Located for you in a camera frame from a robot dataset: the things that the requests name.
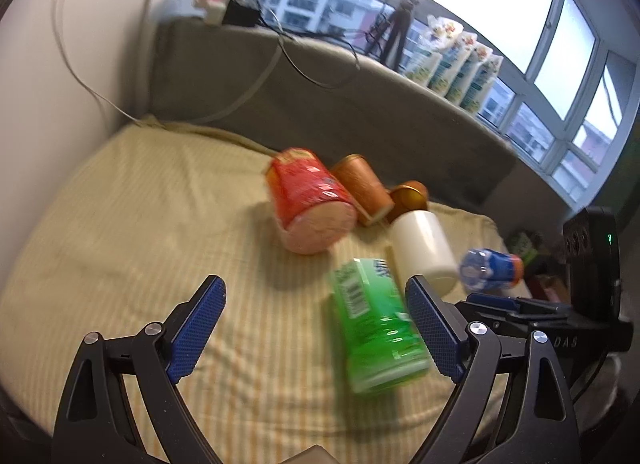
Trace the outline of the blue orange bottle cup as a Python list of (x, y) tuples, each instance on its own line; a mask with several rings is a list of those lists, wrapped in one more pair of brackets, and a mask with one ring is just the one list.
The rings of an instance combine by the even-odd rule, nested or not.
[(521, 258), (489, 248), (468, 250), (459, 265), (460, 281), (470, 292), (505, 291), (523, 276)]

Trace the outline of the green tea bottle cup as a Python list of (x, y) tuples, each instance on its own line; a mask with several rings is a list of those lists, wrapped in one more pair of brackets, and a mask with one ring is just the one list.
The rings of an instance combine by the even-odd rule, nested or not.
[(331, 285), (352, 392), (373, 394), (426, 373), (431, 357), (385, 260), (352, 258)]

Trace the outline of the refill pouch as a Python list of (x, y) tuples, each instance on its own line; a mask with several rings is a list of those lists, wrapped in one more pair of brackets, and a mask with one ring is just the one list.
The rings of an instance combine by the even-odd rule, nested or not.
[(500, 73), (502, 62), (503, 56), (493, 54), (480, 66), (460, 103), (462, 110), (472, 115), (480, 112)]
[(416, 49), (405, 68), (404, 76), (421, 87), (426, 87), (436, 68), (463, 31), (463, 25), (444, 16), (427, 17), (427, 29), (418, 40)]
[(457, 106), (461, 103), (464, 95), (469, 89), (474, 76), (480, 67), (492, 55), (492, 49), (478, 42), (469, 57), (465, 60), (464, 65), (457, 72), (456, 77), (452, 81), (445, 98), (452, 104)]
[(477, 34), (463, 31), (442, 55), (428, 88), (435, 94), (444, 96), (457, 76), (462, 65), (469, 59), (477, 42)]

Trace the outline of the black tripod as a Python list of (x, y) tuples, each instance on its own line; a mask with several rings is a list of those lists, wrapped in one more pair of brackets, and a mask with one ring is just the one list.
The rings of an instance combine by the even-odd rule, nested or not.
[(413, 10), (419, 5), (419, 0), (401, 0), (399, 6), (392, 12), (390, 16), (380, 16), (375, 20), (368, 31), (363, 53), (369, 57), (373, 54), (373, 50), (377, 47), (385, 33), (388, 33), (385, 45), (381, 49), (378, 56), (378, 62), (385, 64), (390, 60), (392, 51), (395, 51), (394, 58), (390, 68), (394, 72), (398, 72), (401, 64), (402, 53), (405, 49), (407, 36), (413, 21)]

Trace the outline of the red plastic jar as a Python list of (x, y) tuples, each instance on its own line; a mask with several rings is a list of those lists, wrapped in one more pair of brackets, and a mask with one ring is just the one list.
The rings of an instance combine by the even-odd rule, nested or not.
[(356, 226), (352, 198), (314, 152), (289, 148), (278, 153), (265, 180), (287, 250), (299, 255), (321, 253)]

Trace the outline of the white plastic cup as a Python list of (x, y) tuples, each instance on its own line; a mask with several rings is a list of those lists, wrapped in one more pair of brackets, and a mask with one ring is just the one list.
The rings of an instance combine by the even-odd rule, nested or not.
[(413, 210), (390, 226), (390, 246), (402, 290), (412, 276), (423, 276), (440, 298), (458, 282), (458, 264), (442, 225), (428, 210)]

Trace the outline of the copper cup near jar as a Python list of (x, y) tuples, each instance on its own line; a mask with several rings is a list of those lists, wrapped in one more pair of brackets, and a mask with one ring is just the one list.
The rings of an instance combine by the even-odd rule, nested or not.
[(376, 224), (393, 209), (394, 201), (386, 187), (362, 155), (345, 156), (330, 172), (352, 197), (363, 226)]

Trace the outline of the white cabinet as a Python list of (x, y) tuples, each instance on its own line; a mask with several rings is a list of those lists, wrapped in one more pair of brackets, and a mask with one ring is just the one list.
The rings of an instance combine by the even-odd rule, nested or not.
[(12, 0), (1, 18), (1, 275), (120, 125), (146, 0)]

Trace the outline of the grey sofa backrest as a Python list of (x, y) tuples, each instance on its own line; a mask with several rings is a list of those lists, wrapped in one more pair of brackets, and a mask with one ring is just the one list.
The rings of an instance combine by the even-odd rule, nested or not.
[(363, 155), (384, 184), (426, 184), (481, 206), (518, 157), (465, 112), (369, 58), (270, 31), (175, 18), (156, 31), (149, 111), (216, 127), (268, 149), (311, 150), (326, 165)]

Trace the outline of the white power strip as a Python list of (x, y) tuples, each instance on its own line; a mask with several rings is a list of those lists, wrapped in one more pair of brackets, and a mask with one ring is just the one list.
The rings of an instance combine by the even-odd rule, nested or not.
[(192, 0), (195, 9), (205, 12), (204, 22), (208, 25), (221, 26), (230, 0)]

